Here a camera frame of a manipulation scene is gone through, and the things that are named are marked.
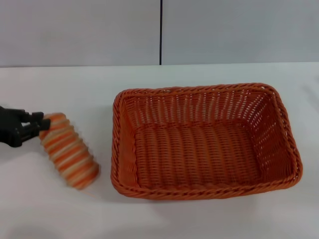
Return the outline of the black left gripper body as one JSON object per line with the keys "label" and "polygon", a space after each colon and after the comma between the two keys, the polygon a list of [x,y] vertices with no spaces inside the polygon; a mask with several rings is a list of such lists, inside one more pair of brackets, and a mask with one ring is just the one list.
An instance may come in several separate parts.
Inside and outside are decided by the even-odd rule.
{"label": "black left gripper body", "polygon": [[21,119],[25,110],[0,108],[0,141],[10,147],[22,146],[20,133],[23,130]]}

